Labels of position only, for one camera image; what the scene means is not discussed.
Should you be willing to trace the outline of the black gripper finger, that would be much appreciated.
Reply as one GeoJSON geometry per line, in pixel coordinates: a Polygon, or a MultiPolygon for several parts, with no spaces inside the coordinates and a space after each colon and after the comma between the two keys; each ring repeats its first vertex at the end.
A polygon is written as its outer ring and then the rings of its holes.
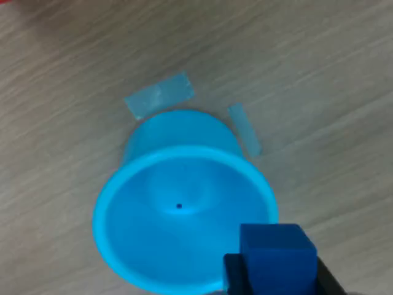
{"type": "Polygon", "coordinates": [[[320,257],[317,258],[316,295],[347,295],[320,257]]]}
{"type": "Polygon", "coordinates": [[[241,254],[224,255],[224,289],[229,295],[252,295],[254,293],[241,254]]]}

